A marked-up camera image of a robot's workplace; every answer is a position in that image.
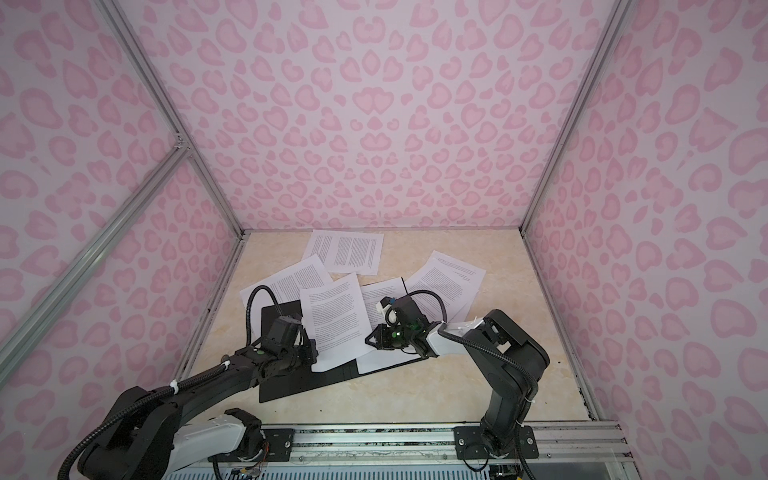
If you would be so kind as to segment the right corner aluminium post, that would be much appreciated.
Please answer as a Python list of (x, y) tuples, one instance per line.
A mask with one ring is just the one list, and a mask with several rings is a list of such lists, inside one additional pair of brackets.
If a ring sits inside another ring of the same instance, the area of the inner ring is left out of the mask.
[(615, 51), (628, 22), (636, 9), (637, 2), (631, 0), (615, 1), (601, 31), (592, 57), (586, 64), (584, 74), (577, 84), (575, 94), (569, 104), (564, 121), (555, 138), (550, 155), (544, 164), (542, 175), (534, 189), (531, 203), (526, 210), (519, 232), (525, 238), (531, 230), (536, 213), (542, 203), (555, 170), (561, 161), (571, 137), (576, 132), (579, 122), (586, 111), (591, 97), (596, 90), (609, 59)]

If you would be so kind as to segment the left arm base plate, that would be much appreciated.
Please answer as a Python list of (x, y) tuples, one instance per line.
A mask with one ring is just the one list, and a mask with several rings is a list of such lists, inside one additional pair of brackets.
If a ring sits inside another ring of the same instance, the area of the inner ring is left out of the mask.
[(248, 428), (233, 451), (209, 457), (209, 460), (224, 463), (287, 462), (294, 436), (292, 428)]

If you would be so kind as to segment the corner aluminium post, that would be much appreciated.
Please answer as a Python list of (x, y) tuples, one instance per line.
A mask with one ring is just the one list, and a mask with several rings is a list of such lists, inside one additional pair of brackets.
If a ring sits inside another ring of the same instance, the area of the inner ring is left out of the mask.
[(531, 203), (526, 210), (519, 232), (525, 238), (531, 230), (536, 213), (542, 203), (555, 170), (561, 161), (571, 137), (576, 132), (579, 122), (586, 111), (591, 97), (596, 90), (609, 59), (615, 51), (628, 22), (636, 9), (637, 2), (631, 0), (615, 1), (601, 31), (592, 57), (586, 64), (584, 74), (577, 84), (575, 94), (569, 104), (564, 121), (555, 138), (550, 155), (544, 164), (542, 175), (534, 189)]
[(192, 139), (192, 135), (185, 125), (180, 112), (174, 104), (171, 96), (164, 86), (155, 67), (143, 48), (139, 36), (129, 22), (118, 1), (97, 0), (95, 6), (103, 16), (107, 26), (115, 35), (116, 41), (121, 46), (134, 70), (144, 84), (149, 96), (152, 98), (160, 115), (168, 124), (170, 130), (177, 139), (177, 143), (188, 152), (192, 167), (206, 188), (214, 205), (223, 215), (230, 229), (237, 238), (243, 239), (246, 229), (237, 219), (236, 214), (226, 199), (223, 190), (217, 183), (211, 168), (207, 165), (204, 156)]

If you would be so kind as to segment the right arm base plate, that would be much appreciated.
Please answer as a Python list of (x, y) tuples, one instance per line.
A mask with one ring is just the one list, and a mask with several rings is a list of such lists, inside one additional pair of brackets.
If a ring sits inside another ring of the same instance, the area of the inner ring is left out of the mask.
[(452, 429), (456, 456), (460, 460), (526, 460), (540, 456), (533, 429), (517, 426), (511, 435), (496, 437), (481, 426), (457, 426)]

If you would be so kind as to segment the left corner aluminium post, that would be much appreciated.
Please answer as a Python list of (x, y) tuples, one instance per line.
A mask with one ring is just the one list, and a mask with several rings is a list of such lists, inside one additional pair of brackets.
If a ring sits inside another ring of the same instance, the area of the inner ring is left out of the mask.
[(226, 199), (223, 190), (217, 183), (211, 168), (207, 165), (204, 156), (192, 139), (192, 135), (185, 125), (180, 112), (174, 104), (171, 96), (164, 86), (155, 67), (143, 48), (139, 36), (129, 22), (118, 1), (97, 0), (95, 6), (103, 16), (107, 26), (115, 35), (116, 41), (121, 46), (134, 70), (144, 84), (149, 96), (152, 98), (160, 115), (168, 124), (170, 130), (177, 139), (177, 143), (188, 152), (192, 167), (206, 188), (214, 205), (223, 215), (230, 229), (237, 238), (243, 239), (246, 229), (237, 219), (236, 214)]

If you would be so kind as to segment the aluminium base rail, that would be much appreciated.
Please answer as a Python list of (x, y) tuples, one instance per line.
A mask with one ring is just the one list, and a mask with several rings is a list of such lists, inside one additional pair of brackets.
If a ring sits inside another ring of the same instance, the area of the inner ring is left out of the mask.
[(534, 421), (540, 456), (460, 460), (452, 429), (473, 423), (296, 424), (287, 462), (173, 461), (162, 479), (636, 479), (619, 425)]

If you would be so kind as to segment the back left paper sheet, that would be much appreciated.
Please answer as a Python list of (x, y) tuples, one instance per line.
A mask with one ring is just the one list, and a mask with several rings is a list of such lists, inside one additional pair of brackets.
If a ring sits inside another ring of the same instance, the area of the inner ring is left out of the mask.
[(317, 256), (329, 273), (377, 275), (384, 235), (314, 230), (302, 259)]

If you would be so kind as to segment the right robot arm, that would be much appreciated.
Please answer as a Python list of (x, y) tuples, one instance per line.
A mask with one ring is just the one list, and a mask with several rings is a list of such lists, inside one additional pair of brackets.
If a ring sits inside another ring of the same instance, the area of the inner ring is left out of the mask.
[(490, 385), (489, 407), (480, 421), (480, 441), (497, 458), (523, 456), (523, 427), (550, 365), (544, 348), (509, 315), (493, 309), (462, 324), (446, 322), (447, 310), (437, 300), (441, 320), (431, 321), (414, 298), (438, 296), (417, 290), (399, 298), (385, 296), (376, 303), (383, 322), (365, 344), (377, 350), (405, 351), (422, 359), (466, 353)]

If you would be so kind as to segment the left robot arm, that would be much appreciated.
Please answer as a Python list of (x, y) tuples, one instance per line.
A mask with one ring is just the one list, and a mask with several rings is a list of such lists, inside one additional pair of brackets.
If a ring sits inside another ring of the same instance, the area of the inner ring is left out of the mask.
[(305, 328), (281, 317), (265, 338), (200, 374), (151, 391), (123, 392), (101, 424), (67, 454), (56, 476), (67, 479), (76, 469), (88, 479), (161, 479), (173, 461), (186, 466), (221, 455), (263, 460), (267, 441), (254, 415), (229, 409), (201, 431), (190, 420), (241, 391), (313, 365), (317, 356)]

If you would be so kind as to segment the printed paper sheet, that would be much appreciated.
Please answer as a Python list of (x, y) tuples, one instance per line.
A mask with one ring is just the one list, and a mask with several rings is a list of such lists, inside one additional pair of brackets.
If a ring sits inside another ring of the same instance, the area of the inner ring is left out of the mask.
[[(380, 311), (380, 301), (384, 297), (399, 298), (407, 293), (404, 280), (401, 277), (362, 286), (361, 292), (372, 329), (378, 325), (386, 324), (383, 313)], [(415, 355), (409, 355), (400, 350), (373, 349), (366, 355), (357, 358), (356, 363), (358, 373), (366, 375), (414, 360), (416, 360)]]
[[(327, 286), (333, 282), (329, 272), (317, 255), (304, 259), (285, 268), (239, 292), (244, 306), (248, 305), (251, 292), (259, 285), (266, 285), (275, 294), (280, 304), (300, 299), (302, 289)], [(251, 303), (251, 331), (253, 336), (261, 333), (261, 311), (263, 307), (273, 306), (267, 293), (258, 293)]]
[(302, 323), (318, 351), (313, 372), (326, 372), (372, 350), (364, 342), (372, 328), (356, 274), (301, 290), (300, 303)]

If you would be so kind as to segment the centre right paper sheet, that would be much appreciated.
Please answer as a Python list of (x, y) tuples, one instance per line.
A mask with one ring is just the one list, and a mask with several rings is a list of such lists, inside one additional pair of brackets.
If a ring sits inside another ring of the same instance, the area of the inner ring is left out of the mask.
[(429, 290), (444, 302), (448, 323), (468, 320), (486, 271), (433, 251), (428, 261), (405, 281), (408, 292)]

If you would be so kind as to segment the diagonal aluminium frame bar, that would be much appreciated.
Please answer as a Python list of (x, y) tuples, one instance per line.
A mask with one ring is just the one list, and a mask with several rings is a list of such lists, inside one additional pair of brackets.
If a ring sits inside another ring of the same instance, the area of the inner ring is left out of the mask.
[(160, 193), (188, 157), (189, 144), (180, 142), (150, 172), (104, 227), (69, 263), (56, 281), (22, 317), (1, 344), (1, 384), (6, 385), (42, 341), (63, 310), (80, 293), (95, 271)]

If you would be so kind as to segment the blue folder black inside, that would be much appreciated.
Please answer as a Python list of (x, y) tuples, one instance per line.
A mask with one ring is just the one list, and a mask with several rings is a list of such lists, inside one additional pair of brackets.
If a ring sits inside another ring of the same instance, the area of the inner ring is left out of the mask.
[[(291, 301), (279, 305), (284, 313), (290, 316), (301, 318), (302, 311), (300, 301)], [(274, 321), (278, 318), (278, 310), (274, 305), (268, 305), (261, 308), (261, 335), (268, 333)], [(397, 355), (403, 352), (400, 351), (379, 351), (374, 350), (375, 354), (384, 354), (385, 357), (390, 360), (397, 360)], [(403, 360), (397, 360), (392, 366), (379, 368), (368, 373), (360, 373), (358, 369), (358, 361), (352, 360), (346, 362), (340, 366), (337, 366), (326, 372), (313, 372), (310, 366), (303, 366), (298, 370), (290, 373), (287, 376), (273, 377), (259, 387), (259, 402), (267, 403), (277, 399), (289, 397), (299, 393), (308, 392), (311, 390), (319, 389), (322, 387), (350, 381), (359, 377), (365, 377), (373, 375), (387, 370), (392, 370), (400, 366), (414, 364), (421, 362), (423, 358), (417, 355), (404, 355)]]

